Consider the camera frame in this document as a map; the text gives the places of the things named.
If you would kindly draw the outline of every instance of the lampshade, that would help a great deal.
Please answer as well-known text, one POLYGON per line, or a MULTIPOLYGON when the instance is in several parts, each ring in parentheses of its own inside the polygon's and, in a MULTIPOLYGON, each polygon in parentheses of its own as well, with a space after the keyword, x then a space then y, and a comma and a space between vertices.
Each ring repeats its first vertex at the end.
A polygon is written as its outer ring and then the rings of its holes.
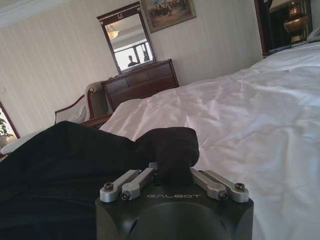
POLYGON ((272 13, 278 9, 287 7, 292 2, 294 0, 273 0, 269 11, 272 13))
POLYGON ((106 25, 105 28, 106 28, 106 32, 108 33, 108 36, 109 36, 110 40, 115 39, 116 37, 118 37, 120 31, 116 31, 112 25, 110 25, 110 26, 106 25))
POLYGON ((108 32, 108 36, 109 36, 109 39, 112 40, 112 39, 115 39, 116 37, 118 37, 120 31, 111 31, 111 32, 108 32))

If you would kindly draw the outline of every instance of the brass lamp base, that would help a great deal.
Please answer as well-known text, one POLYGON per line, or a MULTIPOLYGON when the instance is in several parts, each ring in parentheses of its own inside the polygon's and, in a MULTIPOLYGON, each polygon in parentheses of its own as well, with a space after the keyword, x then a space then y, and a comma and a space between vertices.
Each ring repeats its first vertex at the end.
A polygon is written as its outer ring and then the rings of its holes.
POLYGON ((294 3, 289 7, 289 20, 284 22, 284 28, 291 36, 291 45, 301 43, 306 40, 304 31, 307 27, 309 17, 302 13, 299 3, 294 3))

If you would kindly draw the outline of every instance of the mirror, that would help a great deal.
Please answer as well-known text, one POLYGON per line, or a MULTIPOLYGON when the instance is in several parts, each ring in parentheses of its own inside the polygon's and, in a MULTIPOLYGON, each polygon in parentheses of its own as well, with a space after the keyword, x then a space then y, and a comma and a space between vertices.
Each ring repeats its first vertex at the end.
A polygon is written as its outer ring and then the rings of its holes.
POLYGON ((98 19, 119 74, 155 62, 139 2, 98 19))
POLYGON ((0 102, 0 149, 18 138, 19 135, 0 102))

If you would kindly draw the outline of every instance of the white duvet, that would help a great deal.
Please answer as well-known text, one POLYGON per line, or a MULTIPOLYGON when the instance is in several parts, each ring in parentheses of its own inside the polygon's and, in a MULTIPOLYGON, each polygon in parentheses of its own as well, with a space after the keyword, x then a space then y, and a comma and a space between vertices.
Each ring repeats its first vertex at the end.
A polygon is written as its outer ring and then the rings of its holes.
POLYGON ((320 44, 127 101, 101 129, 135 140, 183 126, 197 132, 197 169, 249 189, 254 240, 320 239, 320 44))

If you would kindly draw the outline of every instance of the potted plant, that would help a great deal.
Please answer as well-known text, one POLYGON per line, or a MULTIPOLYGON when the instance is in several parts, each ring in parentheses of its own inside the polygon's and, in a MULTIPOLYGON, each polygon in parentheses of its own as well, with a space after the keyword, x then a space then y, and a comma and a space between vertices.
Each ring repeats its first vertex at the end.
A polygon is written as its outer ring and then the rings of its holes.
POLYGON ((13 136, 7 132, 5 123, 6 121, 0 117, 0 148, 3 148, 5 145, 8 144, 7 138, 13 136))

